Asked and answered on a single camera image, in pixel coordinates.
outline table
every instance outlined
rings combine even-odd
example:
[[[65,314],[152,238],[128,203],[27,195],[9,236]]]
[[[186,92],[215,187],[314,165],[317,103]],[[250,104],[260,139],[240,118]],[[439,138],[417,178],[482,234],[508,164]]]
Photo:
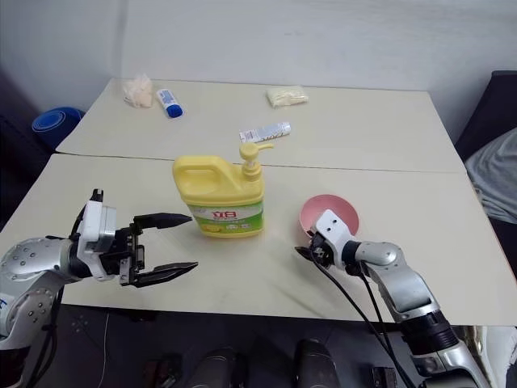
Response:
[[[139,214],[188,214],[171,165],[160,160],[53,155],[0,233],[0,251],[25,238],[68,235],[93,188],[102,188],[104,203],[117,208],[119,228]],[[355,206],[359,239],[402,247],[452,324],[517,323],[512,305],[517,285],[464,175],[291,167],[264,167],[263,173],[267,225],[259,236],[207,238],[194,222],[147,230],[141,238],[147,268],[193,260],[199,267],[170,283],[144,289],[87,279],[67,285],[63,302],[359,320],[334,285],[293,250],[307,243],[297,221],[302,204],[313,195],[330,193]],[[334,274],[374,319],[360,279],[335,270]]]
[[[306,87],[307,104],[274,109],[267,85],[156,80],[155,89],[171,89],[185,111],[169,119],[157,100],[149,109],[125,103],[122,82],[107,84],[59,152],[167,160],[216,154],[241,162],[239,132],[288,121],[292,133],[260,154],[262,164],[464,172],[425,91]]]

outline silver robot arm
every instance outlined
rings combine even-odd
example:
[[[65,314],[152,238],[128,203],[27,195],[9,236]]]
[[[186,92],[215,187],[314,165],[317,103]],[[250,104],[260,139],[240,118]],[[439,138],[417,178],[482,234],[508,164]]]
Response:
[[[357,242],[331,210],[317,219],[312,232],[311,258],[318,257],[320,264],[333,264],[351,275],[363,273],[378,285],[410,347],[416,369],[430,377],[424,386],[490,388],[426,282],[407,265],[400,247],[390,242]]]
[[[95,190],[68,238],[30,238],[13,246],[0,261],[0,388],[21,385],[23,365],[32,341],[48,322],[57,293],[64,285],[93,276],[120,285],[145,287],[174,279],[197,263],[176,263],[141,272],[145,228],[178,226],[191,218],[156,213],[134,217],[116,230],[116,211],[103,205]]]

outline bottle label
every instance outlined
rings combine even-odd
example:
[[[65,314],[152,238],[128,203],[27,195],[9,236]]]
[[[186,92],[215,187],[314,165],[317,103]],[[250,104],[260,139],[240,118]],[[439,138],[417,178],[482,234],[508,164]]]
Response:
[[[194,206],[189,205],[192,215],[205,232],[237,234],[263,228],[262,201],[243,206]]]

